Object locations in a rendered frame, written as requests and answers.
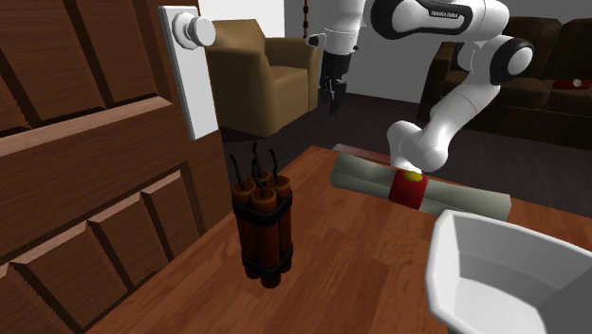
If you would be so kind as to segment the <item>brown panelled door, white knob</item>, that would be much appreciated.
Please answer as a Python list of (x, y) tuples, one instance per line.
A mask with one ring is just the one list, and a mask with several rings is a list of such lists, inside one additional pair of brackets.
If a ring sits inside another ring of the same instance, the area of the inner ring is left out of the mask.
[(84, 334), (231, 211), (158, 10), (0, 0), (0, 334)]

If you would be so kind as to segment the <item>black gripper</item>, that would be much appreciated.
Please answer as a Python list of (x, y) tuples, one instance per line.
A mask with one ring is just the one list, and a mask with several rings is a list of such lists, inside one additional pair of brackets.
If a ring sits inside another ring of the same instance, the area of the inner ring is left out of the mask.
[(352, 54), (339, 55), (328, 51), (323, 52), (321, 101), (331, 98), (329, 113), (335, 115), (345, 96), (347, 82), (341, 80), (349, 70)]

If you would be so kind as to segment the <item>red cylinder with white spot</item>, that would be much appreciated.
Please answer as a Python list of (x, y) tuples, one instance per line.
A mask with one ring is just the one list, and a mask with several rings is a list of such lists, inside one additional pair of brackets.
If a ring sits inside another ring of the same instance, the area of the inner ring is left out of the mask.
[(553, 89), (575, 90), (592, 88), (592, 80), (573, 79), (573, 80), (555, 80), (552, 83)]

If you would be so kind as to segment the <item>brown wooden table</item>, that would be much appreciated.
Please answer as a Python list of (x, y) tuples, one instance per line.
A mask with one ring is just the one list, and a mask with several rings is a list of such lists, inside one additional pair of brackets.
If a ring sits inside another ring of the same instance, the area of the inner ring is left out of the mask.
[(336, 156), (312, 146), (285, 169), (294, 257), (277, 288), (246, 276), (229, 214), (87, 334), (447, 334), (425, 296), (434, 218), (333, 187)]

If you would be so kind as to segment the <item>white angular bowl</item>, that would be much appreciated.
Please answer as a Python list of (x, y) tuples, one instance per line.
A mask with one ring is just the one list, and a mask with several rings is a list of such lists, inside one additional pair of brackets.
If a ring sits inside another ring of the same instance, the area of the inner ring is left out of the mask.
[(592, 334), (592, 252), (518, 225), (443, 212), (425, 283), (449, 334)]

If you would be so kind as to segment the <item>grey scroll with red band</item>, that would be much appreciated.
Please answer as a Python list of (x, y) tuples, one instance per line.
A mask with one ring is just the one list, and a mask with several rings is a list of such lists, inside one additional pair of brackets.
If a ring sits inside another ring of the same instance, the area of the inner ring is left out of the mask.
[(511, 208), (507, 194), (430, 179), (346, 153), (336, 158), (330, 182), (337, 188), (384, 198), (433, 215), (454, 210), (505, 221)]

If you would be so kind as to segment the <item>brown dynamite stick bundle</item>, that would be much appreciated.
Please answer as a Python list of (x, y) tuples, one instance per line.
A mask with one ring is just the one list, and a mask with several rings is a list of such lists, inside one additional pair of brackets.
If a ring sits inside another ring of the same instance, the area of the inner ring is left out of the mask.
[(264, 288), (276, 288), (281, 275), (292, 265), (292, 189), (290, 179), (278, 173), (275, 152), (269, 151), (273, 168), (261, 166), (257, 146), (252, 146), (251, 172), (242, 177), (237, 163), (237, 181), (231, 187), (241, 258), (246, 275)]

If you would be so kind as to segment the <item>dark brown sofa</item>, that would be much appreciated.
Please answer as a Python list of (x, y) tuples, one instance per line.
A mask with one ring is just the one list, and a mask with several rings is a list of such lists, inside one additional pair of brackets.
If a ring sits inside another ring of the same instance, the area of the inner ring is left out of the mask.
[(552, 88), (555, 80), (592, 80), (592, 18), (512, 17), (504, 33), (533, 43), (533, 59), (467, 127), (592, 150), (592, 88)]

